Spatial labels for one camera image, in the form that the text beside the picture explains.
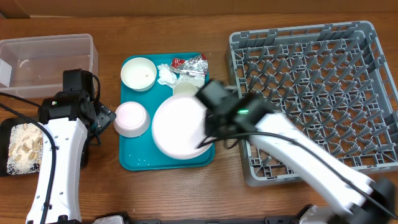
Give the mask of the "white bowl with rice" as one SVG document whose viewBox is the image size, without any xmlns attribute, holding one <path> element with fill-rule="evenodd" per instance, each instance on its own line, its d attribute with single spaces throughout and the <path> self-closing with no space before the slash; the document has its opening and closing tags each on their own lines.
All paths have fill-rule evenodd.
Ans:
<svg viewBox="0 0 398 224">
<path fill-rule="evenodd" d="M 150 116 L 140 103 L 128 101 L 117 107 L 113 126 L 120 135 L 136 138 L 148 130 Z"/>
</svg>

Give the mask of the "white round plate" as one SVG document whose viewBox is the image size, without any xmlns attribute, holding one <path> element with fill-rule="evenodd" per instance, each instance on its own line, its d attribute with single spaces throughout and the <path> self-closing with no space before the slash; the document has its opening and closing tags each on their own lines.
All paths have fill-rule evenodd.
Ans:
<svg viewBox="0 0 398 224">
<path fill-rule="evenodd" d="M 205 106 L 190 95 L 167 98 L 152 119 L 152 137 L 168 157 L 188 160 L 204 154 L 210 146 L 198 145 L 205 136 Z"/>
</svg>

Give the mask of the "white bowl with peanuts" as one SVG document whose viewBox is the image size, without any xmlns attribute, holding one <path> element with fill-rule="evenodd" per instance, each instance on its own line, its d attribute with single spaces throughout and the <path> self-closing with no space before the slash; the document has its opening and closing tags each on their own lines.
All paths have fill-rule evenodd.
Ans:
<svg viewBox="0 0 398 224">
<path fill-rule="evenodd" d="M 147 91 L 155 83 L 157 68 L 155 64 L 144 57 L 128 60 L 121 69 L 121 80 L 124 85 L 134 91 Z"/>
</svg>

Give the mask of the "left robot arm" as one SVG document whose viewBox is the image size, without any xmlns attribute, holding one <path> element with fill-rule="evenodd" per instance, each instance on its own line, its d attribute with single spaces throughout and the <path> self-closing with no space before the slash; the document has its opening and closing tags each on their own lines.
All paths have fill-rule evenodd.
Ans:
<svg viewBox="0 0 398 224">
<path fill-rule="evenodd" d="M 93 139 L 115 120 L 100 103 L 100 81 L 89 71 L 65 70 L 63 88 L 39 108 L 42 162 L 27 223 L 81 223 L 80 169 Z"/>
</svg>

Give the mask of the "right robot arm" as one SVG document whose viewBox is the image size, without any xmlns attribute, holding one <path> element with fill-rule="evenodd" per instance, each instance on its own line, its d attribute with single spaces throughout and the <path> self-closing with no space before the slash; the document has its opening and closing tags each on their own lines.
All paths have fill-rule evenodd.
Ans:
<svg viewBox="0 0 398 224">
<path fill-rule="evenodd" d="M 296 223 L 388 223 L 397 219 L 396 187 L 372 180 L 327 153 L 275 107 L 255 93 L 238 97 L 218 80 L 196 93 L 205 106 L 205 138 L 200 147 L 246 139 L 291 168 L 328 203 L 310 206 Z"/>
</svg>

